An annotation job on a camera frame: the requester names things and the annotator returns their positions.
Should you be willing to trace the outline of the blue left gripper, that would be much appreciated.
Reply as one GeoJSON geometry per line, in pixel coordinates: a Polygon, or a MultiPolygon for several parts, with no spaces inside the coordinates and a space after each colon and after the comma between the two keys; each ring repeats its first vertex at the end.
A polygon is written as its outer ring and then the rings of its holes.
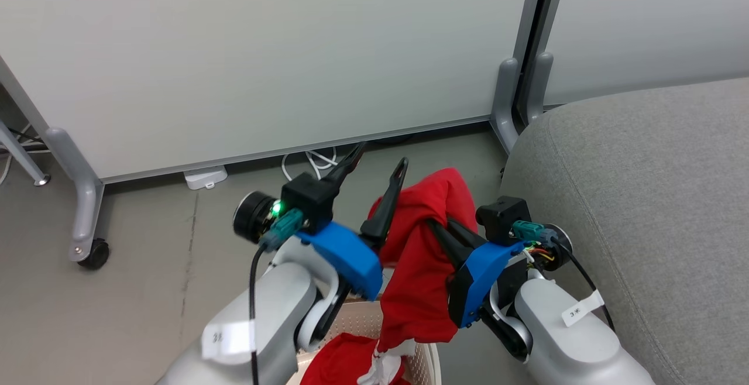
{"type": "MultiPolygon", "coordinates": [[[[358,166],[366,146],[367,142],[359,142],[320,180],[324,190],[340,190],[345,178],[358,166]]],[[[361,224],[359,233],[334,221],[315,233],[303,227],[296,231],[296,236],[311,244],[316,253],[348,282],[351,291],[365,300],[376,300],[382,289],[382,263],[378,252],[390,233],[408,164],[408,158],[403,157],[396,165],[388,188],[374,205],[372,214],[361,224]]]]}

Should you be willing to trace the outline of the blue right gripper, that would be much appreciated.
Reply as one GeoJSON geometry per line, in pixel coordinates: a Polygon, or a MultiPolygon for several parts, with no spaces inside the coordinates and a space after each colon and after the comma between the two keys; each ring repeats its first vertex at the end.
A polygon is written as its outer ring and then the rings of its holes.
{"type": "Polygon", "coordinates": [[[427,219],[427,225],[455,269],[448,282],[449,317],[455,326],[465,328],[478,319],[477,312],[492,284],[511,257],[523,251],[526,242],[511,246],[490,243],[457,219],[448,219],[446,226],[427,219]]]}

